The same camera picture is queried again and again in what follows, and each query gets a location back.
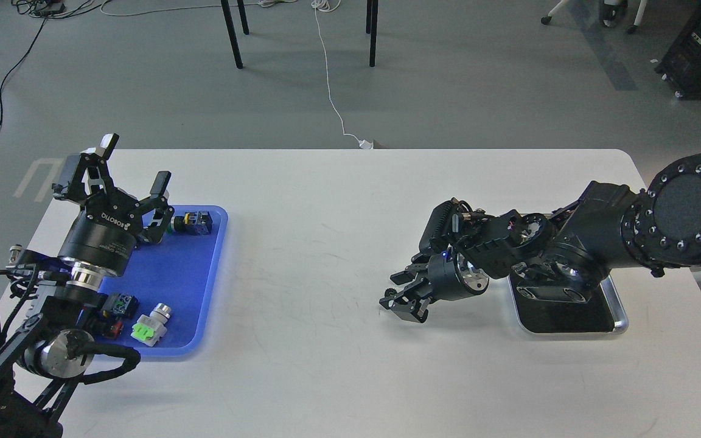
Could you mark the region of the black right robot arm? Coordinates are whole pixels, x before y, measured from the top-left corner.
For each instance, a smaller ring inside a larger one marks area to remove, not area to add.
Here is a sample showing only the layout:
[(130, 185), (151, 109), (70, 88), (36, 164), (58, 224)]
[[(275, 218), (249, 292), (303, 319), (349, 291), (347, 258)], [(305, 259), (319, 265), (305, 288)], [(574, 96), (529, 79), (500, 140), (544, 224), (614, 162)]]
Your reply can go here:
[(431, 213), (411, 263), (390, 280), (379, 305), (404, 321), (425, 322), (428, 306), (483, 294), (509, 278), (537, 315), (586, 317), (613, 269), (701, 266), (701, 153), (659, 172), (650, 186), (591, 182), (578, 200), (550, 214), (510, 210), (492, 216), (450, 199)]

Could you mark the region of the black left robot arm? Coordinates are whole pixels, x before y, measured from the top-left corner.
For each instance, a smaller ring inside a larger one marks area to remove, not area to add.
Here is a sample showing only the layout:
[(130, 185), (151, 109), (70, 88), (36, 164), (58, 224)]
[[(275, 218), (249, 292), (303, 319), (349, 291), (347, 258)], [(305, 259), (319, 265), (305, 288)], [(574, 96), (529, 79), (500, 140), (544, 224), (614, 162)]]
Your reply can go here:
[(101, 344), (91, 327), (106, 277), (120, 277), (134, 248), (158, 243), (172, 219), (168, 171), (136, 199), (114, 185), (108, 160), (119, 141), (70, 155), (52, 189), (80, 207), (56, 256), (11, 248), (0, 269), (0, 437), (60, 437), (60, 416), (80, 384), (138, 366), (133, 347)]

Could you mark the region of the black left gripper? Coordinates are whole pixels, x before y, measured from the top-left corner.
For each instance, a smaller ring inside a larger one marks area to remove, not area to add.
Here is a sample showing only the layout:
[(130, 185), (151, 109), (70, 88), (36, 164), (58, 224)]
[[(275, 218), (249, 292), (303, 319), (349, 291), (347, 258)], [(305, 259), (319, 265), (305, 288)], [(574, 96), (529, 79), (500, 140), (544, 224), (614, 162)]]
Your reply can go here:
[[(161, 242), (173, 217), (173, 207), (167, 202), (170, 171), (158, 172), (150, 196), (136, 203), (134, 212), (124, 213), (120, 219), (105, 211), (120, 209), (120, 190), (108, 171), (108, 160), (118, 141), (119, 135), (109, 133), (99, 146), (70, 155), (51, 185), (53, 199), (80, 206), (58, 258), (95, 266), (111, 277), (124, 274), (137, 241)], [(150, 211), (153, 216), (145, 226), (142, 217)]]

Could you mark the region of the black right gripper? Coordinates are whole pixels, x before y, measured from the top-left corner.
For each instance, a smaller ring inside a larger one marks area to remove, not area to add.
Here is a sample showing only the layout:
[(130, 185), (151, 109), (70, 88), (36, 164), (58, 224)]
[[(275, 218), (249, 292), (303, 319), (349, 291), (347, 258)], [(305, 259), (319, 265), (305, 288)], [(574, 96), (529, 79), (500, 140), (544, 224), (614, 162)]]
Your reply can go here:
[(392, 283), (409, 285), (425, 280), (431, 292), (398, 291), (392, 299), (381, 297), (379, 305), (403, 321), (426, 322), (428, 306), (434, 301), (457, 301), (479, 296), (489, 287), (490, 277), (458, 252), (441, 252), (429, 259), (415, 259), (403, 271), (390, 275)]

